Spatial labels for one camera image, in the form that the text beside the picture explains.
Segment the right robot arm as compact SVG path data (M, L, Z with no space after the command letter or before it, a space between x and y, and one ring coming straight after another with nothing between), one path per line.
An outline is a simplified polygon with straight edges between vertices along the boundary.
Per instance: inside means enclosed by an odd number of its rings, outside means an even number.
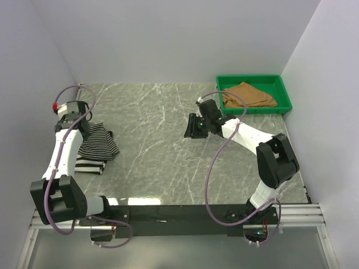
M206 174L204 197L208 214L216 223L224 224L211 211L207 189L217 157L227 144L233 141L256 156L260 177L255 192L247 201L246 217L237 224L243 224L247 220L254 224L260 223L266 217L265 210L276 202L279 190L300 169L288 137L282 133L273 135L262 132L243 123L234 115L223 115L212 99L199 98L196 105L200 113L189 115L184 137L206 138L212 133L225 139L224 144L215 153Z

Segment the thin striped tank top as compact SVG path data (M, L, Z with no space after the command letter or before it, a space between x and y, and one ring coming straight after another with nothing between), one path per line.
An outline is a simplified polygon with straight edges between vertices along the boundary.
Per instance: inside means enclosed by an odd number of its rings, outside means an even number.
M109 161L119 154L112 131L103 123L90 123L89 136L82 143L78 154L89 160Z

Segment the wide black white striped tank top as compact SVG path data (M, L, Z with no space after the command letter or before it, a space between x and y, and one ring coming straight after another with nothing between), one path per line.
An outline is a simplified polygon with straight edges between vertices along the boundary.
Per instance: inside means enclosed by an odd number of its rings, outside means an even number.
M86 173L94 175L102 175L107 161L106 160L91 160L81 155L77 155L75 172L77 173Z

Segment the tan tank top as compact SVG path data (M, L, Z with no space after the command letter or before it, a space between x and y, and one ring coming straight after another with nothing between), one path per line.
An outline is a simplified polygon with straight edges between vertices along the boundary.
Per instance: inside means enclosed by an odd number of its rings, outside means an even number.
M264 108L264 107L276 107L278 103L275 99L257 88L241 82L237 86L225 89L225 91L232 92L236 96L239 96L247 105L248 108ZM231 94L222 94L222 100L225 108L243 108L242 101Z

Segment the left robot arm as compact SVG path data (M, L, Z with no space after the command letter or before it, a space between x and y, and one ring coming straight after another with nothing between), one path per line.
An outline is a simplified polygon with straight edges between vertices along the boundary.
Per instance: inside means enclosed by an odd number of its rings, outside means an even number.
M111 221L112 211L105 196L87 197L73 178L80 146L89 137L86 120L89 106L84 101L70 101L58 108L54 127L56 143L50 163L40 181L32 182L30 194L45 225L83 219L92 215L99 225Z

